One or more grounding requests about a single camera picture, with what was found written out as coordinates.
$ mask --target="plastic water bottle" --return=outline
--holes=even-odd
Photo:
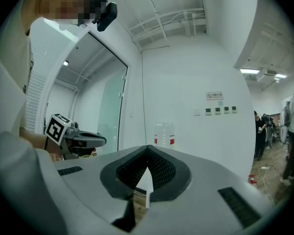
[[[175,135],[173,123],[156,123],[155,146],[174,149]]]

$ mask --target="glass door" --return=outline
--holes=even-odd
[[[99,120],[98,133],[107,139],[107,143],[97,148],[97,154],[118,151],[119,123],[127,67],[118,71],[104,87]]]

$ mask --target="door frame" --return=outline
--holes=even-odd
[[[86,36],[86,34],[91,34],[96,38],[101,44],[103,44],[112,54],[114,54],[126,67],[126,76],[123,87],[123,97],[121,101],[121,110],[119,118],[119,131],[118,131],[118,151],[124,149],[124,130],[125,129],[125,117],[126,117],[126,104],[128,98],[128,83],[129,83],[129,74],[133,71],[133,66],[131,63],[123,56],[121,53],[112,45],[110,41],[107,41],[104,37],[104,34],[97,31],[94,24],[90,24],[85,27],[78,35],[77,43],[71,42],[68,47],[63,51],[62,55],[59,57],[58,61],[54,64],[51,73],[48,76],[48,79],[45,83],[42,96],[39,100],[38,111],[36,115],[35,122],[35,133],[43,134],[44,132],[44,119],[46,117],[47,103],[50,96],[52,86],[62,68],[64,61],[67,59],[71,51],[79,43],[79,41]]]

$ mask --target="ceiling light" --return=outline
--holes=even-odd
[[[241,69],[241,73],[246,73],[246,74],[257,74],[259,70],[248,70],[248,69]]]
[[[275,75],[275,77],[286,78],[287,76],[286,75],[282,75],[282,74],[277,74],[277,75]]]

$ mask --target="black slot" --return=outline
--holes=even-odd
[[[60,176],[64,176],[64,175],[68,175],[68,174],[71,174],[71,173],[74,173],[74,172],[78,172],[78,171],[81,171],[82,168],[79,167],[79,166],[74,166],[74,167],[70,167],[70,168],[65,168],[65,169],[61,169],[61,170],[58,170]]]
[[[244,228],[260,219],[260,215],[232,188],[218,190]]]

